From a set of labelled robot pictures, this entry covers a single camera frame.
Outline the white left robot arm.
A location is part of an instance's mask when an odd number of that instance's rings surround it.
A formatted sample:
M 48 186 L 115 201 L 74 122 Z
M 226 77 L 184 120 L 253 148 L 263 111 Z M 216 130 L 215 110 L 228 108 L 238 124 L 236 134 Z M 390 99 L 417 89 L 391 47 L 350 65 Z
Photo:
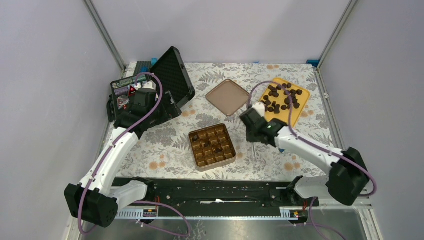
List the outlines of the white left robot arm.
M 159 80 L 125 86 L 127 103 L 120 105 L 112 97 L 115 107 L 114 128 L 107 145 L 88 173 L 78 184 L 68 184 L 64 197 L 72 217 L 81 222 L 106 228 L 117 213 L 140 202 L 144 206 L 155 200 L 151 180 L 129 178 L 121 186 L 114 186 L 118 170 L 130 150 L 150 128 L 180 115 L 173 94 Z

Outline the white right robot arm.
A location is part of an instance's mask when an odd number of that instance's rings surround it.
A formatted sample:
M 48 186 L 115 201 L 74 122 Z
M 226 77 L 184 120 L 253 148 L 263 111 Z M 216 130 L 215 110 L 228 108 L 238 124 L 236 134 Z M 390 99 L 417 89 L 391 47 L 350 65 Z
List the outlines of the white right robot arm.
M 323 176 L 301 176 L 292 181 L 287 201 L 293 206 L 306 199 L 333 198 L 345 206 L 352 206 L 372 179 L 360 152 L 332 148 L 294 131 L 288 123 L 273 118 L 265 119 L 265 105 L 255 103 L 240 115 L 246 127 L 246 139 L 251 143 L 270 145 L 295 154 L 324 172 Z

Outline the long metal tongs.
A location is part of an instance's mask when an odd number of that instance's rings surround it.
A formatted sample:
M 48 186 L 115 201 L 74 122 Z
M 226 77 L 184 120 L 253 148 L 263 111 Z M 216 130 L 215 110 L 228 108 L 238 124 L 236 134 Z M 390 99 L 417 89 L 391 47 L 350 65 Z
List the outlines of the long metal tongs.
M 257 151 L 256 151 L 256 146 L 254 142 L 251 143 L 251 151 L 252 151 L 252 161 L 256 163 L 258 161 L 258 157 L 257 157 Z

